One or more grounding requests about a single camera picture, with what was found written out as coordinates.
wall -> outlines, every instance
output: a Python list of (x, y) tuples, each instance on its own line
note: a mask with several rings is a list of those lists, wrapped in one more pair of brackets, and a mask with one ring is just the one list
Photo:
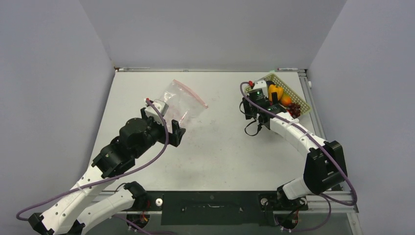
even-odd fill
[(346, 0), (80, 0), (117, 67), (307, 68)]
[(308, 76), (365, 234), (413, 234), (415, 2), (348, 0)]
[(34, 234), (15, 214), (86, 169), (114, 69), (78, 1), (10, 0), (0, 71), (0, 233)]

clear plastic bag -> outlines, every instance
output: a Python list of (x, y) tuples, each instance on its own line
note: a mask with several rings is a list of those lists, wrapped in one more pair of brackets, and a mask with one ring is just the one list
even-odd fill
[(176, 79), (164, 90), (159, 100), (169, 106), (164, 115), (169, 131), (171, 131), (171, 120), (178, 121), (180, 127), (186, 128), (193, 119), (208, 108), (208, 105), (192, 89)]

yellow basket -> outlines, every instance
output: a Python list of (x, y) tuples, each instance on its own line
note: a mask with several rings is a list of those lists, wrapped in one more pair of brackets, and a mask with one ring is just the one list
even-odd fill
[[(285, 82), (283, 82), (278, 76), (271, 73), (261, 79), (264, 79), (265, 81), (273, 81), (275, 85), (282, 87), (284, 89), (284, 92), (291, 97), (291, 101), (293, 103), (299, 104), (301, 106), (300, 113), (301, 115), (305, 115), (308, 112), (311, 111), (310, 105), (307, 104), (295, 91), (293, 91)], [(251, 89), (250, 86), (247, 86), (245, 88), (245, 92), (249, 92)]]

basket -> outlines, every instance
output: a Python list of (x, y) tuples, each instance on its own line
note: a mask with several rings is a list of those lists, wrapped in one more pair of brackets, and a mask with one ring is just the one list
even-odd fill
[[(261, 79), (264, 79), (265, 81), (273, 81), (275, 85), (282, 87), (284, 89), (284, 92), (287, 93), (287, 95), (291, 97), (291, 101), (301, 106), (300, 108), (301, 115), (305, 115), (311, 111), (310, 105), (308, 105), (307, 102), (305, 102), (295, 91), (293, 91), (287, 84), (285, 84), (285, 82), (283, 82), (275, 74), (270, 73), (269, 75)], [(249, 92), (250, 90), (252, 90), (250, 86), (247, 86), (245, 88), (246, 93)]]

table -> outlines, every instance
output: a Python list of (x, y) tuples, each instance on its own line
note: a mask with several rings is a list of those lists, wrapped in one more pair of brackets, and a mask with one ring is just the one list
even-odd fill
[[(107, 187), (137, 181), (146, 190), (275, 190), (302, 175), (305, 156), (281, 136), (263, 129), (257, 136), (244, 133), (249, 123), (238, 110), (239, 84), (269, 72), (117, 72), (92, 151), (91, 161), (126, 121), (140, 117), (144, 99), (159, 98), (173, 79), (194, 90), (209, 106), (188, 126), (179, 147), (165, 153), (144, 170)], [(276, 73), (304, 98), (297, 72)], [(314, 131), (310, 115), (300, 123)], [(248, 130), (254, 132), (256, 127)], [(157, 143), (136, 160), (136, 167), (162, 148)]]

